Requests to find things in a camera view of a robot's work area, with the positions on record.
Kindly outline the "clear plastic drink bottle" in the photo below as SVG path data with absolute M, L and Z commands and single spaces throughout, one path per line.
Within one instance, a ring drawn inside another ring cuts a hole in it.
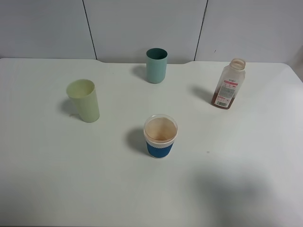
M 243 59 L 235 58 L 224 67 L 211 101 L 212 105 L 221 109 L 231 107 L 244 82 L 245 66 Z

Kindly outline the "clear cup with blue sleeve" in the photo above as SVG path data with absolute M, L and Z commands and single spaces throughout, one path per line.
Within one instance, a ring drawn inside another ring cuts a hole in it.
M 145 121 L 143 134 L 149 154 L 154 158 L 164 158 L 170 153 L 178 135 L 178 125 L 168 115 L 155 114 Z

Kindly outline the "teal plastic cup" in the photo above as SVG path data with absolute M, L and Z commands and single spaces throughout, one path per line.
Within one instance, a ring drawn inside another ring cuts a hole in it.
M 152 48 L 146 52 L 147 80 L 159 84 L 165 79 L 168 53 L 161 48 Z

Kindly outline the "light green plastic cup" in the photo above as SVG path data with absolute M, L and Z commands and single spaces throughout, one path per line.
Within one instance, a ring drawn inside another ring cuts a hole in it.
M 92 123 L 99 119 L 96 87 L 91 80 L 79 79 L 70 83 L 66 88 L 66 94 L 84 122 Z

